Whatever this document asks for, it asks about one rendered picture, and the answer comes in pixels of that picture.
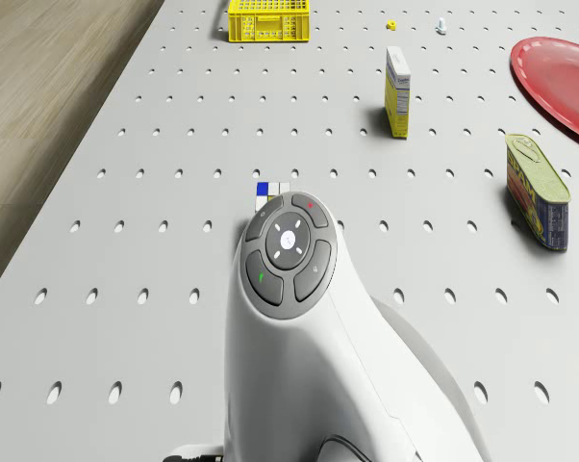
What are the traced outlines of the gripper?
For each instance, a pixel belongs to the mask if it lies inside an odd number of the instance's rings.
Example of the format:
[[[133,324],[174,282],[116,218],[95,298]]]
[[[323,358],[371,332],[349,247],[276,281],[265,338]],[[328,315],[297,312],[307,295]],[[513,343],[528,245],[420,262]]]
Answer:
[[[223,462],[223,446],[217,444],[185,444],[174,449],[163,462]]]

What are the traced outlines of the puzzle cube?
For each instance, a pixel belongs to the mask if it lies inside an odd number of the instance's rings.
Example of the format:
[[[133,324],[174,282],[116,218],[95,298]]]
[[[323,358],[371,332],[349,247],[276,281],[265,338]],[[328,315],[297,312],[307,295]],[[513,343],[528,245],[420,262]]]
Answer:
[[[290,191],[290,182],[258,182],[256,187],[255,212],[275,196]]]

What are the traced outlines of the yellow and white box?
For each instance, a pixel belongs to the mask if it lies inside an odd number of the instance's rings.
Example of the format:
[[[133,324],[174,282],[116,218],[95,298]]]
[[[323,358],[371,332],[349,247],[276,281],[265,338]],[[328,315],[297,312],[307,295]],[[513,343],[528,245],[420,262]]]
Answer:
[[[395,138],[406,139],[409,130],[411,70],[398,46],[387,47],[385,110]]]

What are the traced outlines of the flat-sided can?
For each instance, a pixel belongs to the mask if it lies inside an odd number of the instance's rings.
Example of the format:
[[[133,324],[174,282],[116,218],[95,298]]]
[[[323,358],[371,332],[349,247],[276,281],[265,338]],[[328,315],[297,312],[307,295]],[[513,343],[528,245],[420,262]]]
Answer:
[[[507,134],[507,188],[537,240],[553,250],[568,245],[570,192],[538,144]]]

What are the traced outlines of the yellow basket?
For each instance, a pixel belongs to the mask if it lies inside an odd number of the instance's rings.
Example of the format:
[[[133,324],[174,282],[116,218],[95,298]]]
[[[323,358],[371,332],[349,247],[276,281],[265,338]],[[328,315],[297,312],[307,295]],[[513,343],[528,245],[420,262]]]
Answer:
[[[309,0],[231,0],[229,41],[308,41]]]

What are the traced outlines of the red plate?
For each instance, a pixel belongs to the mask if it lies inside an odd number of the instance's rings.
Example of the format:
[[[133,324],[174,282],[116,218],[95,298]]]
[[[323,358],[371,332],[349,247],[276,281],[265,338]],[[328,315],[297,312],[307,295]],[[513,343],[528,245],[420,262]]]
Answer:
[[[524,38],[512,48],[513,72],[548,114],[579,136],[579,44],[561,38]]]

